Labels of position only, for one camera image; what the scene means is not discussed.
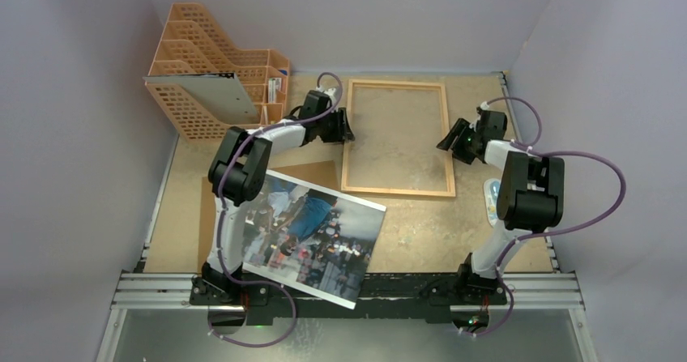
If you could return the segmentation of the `brown backing board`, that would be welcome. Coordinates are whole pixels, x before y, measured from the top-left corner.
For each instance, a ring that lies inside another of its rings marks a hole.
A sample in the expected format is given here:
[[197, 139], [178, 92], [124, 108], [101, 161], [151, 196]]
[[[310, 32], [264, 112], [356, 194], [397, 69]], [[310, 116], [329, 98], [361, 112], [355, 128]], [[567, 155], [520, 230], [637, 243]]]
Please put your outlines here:
[[[308, 164], [290, 165], [272, 169], [286, 176], [295, 177], [330, 190], [340, 188], [335, 162], [333, 160]], [[201, 204], [198, 236], [198, 270], [201, 270], [213, 247], [215, 228], [215, 195], [207, 177], [201, 180]]]

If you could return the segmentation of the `wooden picture frame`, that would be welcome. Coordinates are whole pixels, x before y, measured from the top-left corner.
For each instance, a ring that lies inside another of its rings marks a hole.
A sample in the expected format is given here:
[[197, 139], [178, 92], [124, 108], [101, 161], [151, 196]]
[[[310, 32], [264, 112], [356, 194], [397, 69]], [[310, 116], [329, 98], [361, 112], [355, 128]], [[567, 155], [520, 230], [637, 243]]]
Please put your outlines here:
[[436, 144], [449, 130], [444, 83], [349, 79], [355, 139], [343, 148], [341, 189], [453, 198], [454, 164]]

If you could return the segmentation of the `printed photo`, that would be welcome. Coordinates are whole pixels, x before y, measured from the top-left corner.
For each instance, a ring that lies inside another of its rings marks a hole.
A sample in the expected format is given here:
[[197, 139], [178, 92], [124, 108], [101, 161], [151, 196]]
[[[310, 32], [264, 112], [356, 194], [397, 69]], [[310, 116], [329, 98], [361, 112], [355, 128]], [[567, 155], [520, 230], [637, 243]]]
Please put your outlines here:
[[243, 268], [354, 309], [386, 207], [269, 171], [245, 219]]

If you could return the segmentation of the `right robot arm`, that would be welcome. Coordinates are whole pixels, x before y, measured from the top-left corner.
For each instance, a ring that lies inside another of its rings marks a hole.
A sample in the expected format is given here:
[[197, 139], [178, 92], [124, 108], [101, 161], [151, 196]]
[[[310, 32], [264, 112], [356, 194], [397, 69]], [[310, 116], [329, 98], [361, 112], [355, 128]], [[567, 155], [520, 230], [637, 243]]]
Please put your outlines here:
[[458, 119], [437, 144], [457, 161], [480, 160], [502, 172], [492, 234], [466, 257], [454, 282], [457, 297], [467, 303], [503, 290], [503, 271], [525, 237], [557, 226], [564, 211], [563, 160], [519, 150], [504, 139], [508, 126], [504, 113], [483, 107], [476, 111], [477, 119]]

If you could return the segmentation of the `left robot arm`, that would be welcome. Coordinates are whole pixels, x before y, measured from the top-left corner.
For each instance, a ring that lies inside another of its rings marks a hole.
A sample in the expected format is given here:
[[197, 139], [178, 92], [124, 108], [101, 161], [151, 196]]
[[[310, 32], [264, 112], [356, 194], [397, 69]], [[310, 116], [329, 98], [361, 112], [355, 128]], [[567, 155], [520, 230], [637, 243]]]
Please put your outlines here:
[[302, 147], [316, 138], [345, 143], [354, 136], [337, 87], [309, 91], [303, 104], [284, 119], [255, 130], [227, 130], [211, 166], [208, 180], [215, 196], [215, 231], [201, 274], [194, 278], [191, 305], [246, 305], [253, 292], [284, 286], [267, 280], [242, 278], [242, 245], [250, 203], [259, 195], [270, 158]]

